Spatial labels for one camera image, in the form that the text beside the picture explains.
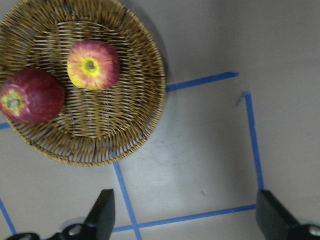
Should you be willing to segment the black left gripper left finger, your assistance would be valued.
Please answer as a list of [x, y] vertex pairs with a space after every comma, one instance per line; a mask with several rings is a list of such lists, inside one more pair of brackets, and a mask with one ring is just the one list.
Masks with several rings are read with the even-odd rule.
[[113, 189], [104, 189], [82, 223], [66, 226], [50, 237], [51, 240], [108, 240], [116, 220]]

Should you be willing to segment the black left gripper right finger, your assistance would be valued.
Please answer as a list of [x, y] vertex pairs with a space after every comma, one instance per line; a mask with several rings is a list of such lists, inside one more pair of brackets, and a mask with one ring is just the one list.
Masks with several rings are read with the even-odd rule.
[[267, 240], [318, 240], [318, 224], [300, 223], [269, 190], [258, 190], [255, 218]]

